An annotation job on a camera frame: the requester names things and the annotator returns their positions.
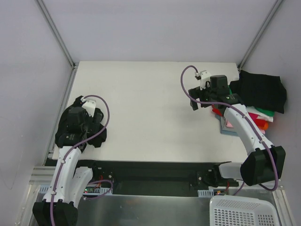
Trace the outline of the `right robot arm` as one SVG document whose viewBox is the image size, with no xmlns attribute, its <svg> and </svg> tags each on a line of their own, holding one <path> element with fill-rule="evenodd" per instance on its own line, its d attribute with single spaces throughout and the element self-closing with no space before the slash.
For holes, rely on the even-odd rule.
<svg viewBox="0 0 301 226">
<path fill-rule="evenodd" d="M 205 86 L 189 89 L 193 110 L 213 106 L 229 121 L 242 141 L 247 158 L 243 163 L 225 162 L 215 167 L 212 182 L 222 186 L 229 178 L 238 179 L 248 186 L 278 180 L 282 176 L 285 150 L 274 146 L 254 123 L 238 94 L 232 93 L 225 75 L 209 77 Z"/>
</svg>

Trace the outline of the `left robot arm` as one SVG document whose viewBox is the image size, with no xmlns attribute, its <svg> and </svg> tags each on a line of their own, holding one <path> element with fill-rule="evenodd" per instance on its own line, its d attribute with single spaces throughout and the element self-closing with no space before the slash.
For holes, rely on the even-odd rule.
<svg viewBox="0 0 301 226">
<path fill-rule="evenodd" d="M 85 186 L 99 179 L 93 167 L 77 167 L 87 145 L 100 147 L 106 140 L 99 108 L 70 106 L 62 114 L 55 134 L 59 157 L 48 191 L 32 212 L 39 226 L 74 226 Z"/>
</svg>

